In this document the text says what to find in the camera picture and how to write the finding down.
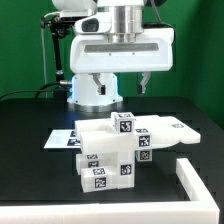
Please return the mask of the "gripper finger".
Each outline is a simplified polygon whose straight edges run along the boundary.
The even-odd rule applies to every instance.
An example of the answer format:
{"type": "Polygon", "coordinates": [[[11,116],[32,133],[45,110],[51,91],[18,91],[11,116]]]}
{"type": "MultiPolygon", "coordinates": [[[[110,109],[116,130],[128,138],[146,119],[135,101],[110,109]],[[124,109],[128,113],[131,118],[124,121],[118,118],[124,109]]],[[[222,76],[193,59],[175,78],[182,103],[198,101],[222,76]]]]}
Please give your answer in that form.
{"type": "Polygon", "coordinates": [[[98,93],[100,95],[105,95],[106,94],[106,86],[100,82],[100,74],[93,73],[92,76],[93,76],[93,80],[94,80],[95,84],[97,85],[98,93]]]}
{"type": "Polygon", "coordinates": [[[138,84],[137,91],[139,94],[144,94],[146,92],[146,86],[151,78],[150,72],[143,72],[142,73],[142,80],[138,84]]]}

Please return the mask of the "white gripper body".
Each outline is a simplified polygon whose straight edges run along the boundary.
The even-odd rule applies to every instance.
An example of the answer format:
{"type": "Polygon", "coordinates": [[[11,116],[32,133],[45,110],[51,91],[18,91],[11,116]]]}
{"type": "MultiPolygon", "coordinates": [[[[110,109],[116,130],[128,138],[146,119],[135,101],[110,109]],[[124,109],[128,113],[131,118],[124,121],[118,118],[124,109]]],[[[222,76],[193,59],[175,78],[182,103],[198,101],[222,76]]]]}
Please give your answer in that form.
{"type": "Polygon", "coordinates": [[[168,71],[173,65],[172,28],[145,29],[133,43],[109,43],[106,35],[78,35],[71,44],[73,73],[168,71]]]}

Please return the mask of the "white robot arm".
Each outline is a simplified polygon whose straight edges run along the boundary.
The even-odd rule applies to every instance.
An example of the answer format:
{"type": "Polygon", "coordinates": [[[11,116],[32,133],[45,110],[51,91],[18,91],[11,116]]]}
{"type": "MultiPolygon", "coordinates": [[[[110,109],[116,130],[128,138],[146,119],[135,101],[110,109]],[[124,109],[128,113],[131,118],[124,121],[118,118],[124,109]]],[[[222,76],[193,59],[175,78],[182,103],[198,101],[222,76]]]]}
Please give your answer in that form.
{"type": "Polygon", "coordinates": [[[122,103],[118,73],[142,74],[140,91],[154,71],[173,65],[174,29],[145,24],[143,10],[154,0],[52,0],[61,19],[71,19],[71,96],[84,111],[105,111],[122,103]]]}

